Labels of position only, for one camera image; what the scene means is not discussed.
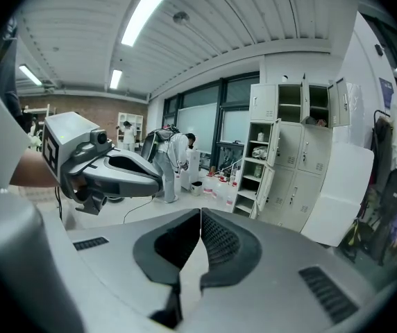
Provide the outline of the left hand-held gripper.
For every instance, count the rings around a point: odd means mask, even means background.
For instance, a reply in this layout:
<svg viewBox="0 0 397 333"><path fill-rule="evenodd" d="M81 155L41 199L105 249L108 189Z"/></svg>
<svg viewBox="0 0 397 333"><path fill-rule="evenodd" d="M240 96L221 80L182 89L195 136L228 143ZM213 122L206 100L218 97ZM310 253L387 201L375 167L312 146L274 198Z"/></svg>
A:
<svg viewBox="0 0 397 333"><path fill-rule="evenodd" d="M76 112L44 120L42 156L80 212L99 214L106 196L145 197L162 190L162 178L150 162L137 153L114 149L104 129ZM77 175L86 185L75 192L69 178Z"/></svg>

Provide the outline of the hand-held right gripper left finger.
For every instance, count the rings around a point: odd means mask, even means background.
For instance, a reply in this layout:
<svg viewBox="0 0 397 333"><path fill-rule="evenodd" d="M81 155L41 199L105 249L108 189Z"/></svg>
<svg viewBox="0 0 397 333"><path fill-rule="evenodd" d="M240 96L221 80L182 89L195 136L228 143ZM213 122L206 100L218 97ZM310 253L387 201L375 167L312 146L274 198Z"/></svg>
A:
<svg viewBox="0 0 397 333"><path fill-rule="evenodd" d="M174 329L183 319L180 272L201 230L198 208L68 233L102 284L137 313Z"/></svg>

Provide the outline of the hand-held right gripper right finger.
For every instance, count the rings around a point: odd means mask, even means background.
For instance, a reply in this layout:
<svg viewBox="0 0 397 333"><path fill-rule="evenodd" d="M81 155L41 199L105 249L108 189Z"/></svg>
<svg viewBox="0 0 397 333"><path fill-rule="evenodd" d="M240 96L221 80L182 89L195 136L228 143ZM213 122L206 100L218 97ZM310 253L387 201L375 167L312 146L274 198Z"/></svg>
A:
<svg viewBox="0 0 397 333"><path fill-rule="evenodd" d="M361 332L397 289L376 290L354 267L305 236L205 208L209 271L181 332Z"/></svg>

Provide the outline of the person's left hand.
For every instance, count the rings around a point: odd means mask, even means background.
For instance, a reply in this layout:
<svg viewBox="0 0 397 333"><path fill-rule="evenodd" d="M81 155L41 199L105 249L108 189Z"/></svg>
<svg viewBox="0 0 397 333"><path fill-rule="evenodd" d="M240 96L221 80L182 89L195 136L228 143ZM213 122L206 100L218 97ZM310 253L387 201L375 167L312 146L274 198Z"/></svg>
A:
<svg viewBox="0 0 397 333"><path fill-rule="evenodd" d="M71 176L69 178L70 184L75 192L79 191L86 185L86 181L82 175Z"/></svg>

